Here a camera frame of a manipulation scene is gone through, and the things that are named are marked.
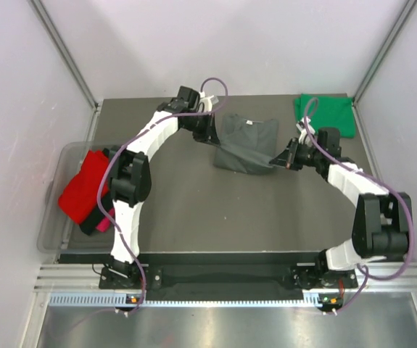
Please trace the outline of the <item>grey t shirt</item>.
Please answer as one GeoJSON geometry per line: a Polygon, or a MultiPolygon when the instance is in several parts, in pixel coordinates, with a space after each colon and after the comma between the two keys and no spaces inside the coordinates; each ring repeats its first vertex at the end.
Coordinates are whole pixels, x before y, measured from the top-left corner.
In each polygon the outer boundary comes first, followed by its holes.
{"type": "Polygon", "coordinates": [[[276,156],[279,122],[250,120],[241,115],[223,116],[213,165],[248,175],[269,175],[275,171],[270,161],[276,156]]]}

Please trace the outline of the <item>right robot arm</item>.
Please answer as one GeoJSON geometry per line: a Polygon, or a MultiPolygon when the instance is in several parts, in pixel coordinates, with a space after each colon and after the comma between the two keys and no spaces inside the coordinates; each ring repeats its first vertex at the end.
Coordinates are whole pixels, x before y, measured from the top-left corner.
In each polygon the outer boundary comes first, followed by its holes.
{"type": "Polygon", "coordinates": [[[315,259],[315,279],[325,287],[333,286],[343,273],[370,262],[402,257],[409,264],[413,257],[410,197],[367,175],[341,152],[338,129],[304,129],[270,161],[287,170],[315,168],[355,206],[351,237],[321,251],[315,259]]]}

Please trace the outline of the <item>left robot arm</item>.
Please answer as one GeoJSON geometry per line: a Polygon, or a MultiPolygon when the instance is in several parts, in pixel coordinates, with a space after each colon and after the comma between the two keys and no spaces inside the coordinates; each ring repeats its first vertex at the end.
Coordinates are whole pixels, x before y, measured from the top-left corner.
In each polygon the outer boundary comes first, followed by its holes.
{"type": "Polygon", "coordinates": [[[150,121],[135,138],[110,149],[109,164],[99,188],[107,187],[114,214],[106,218],[115,238],[107,267],[124,287],[133,287],[144,273],[139,255],[139,218],[152,187],[150,162],[160,147],[180,129],[194,140],[210,145],[220,143],[215,128],[218,98],[181,86],[176,97],[161,103],[150,121]]]}

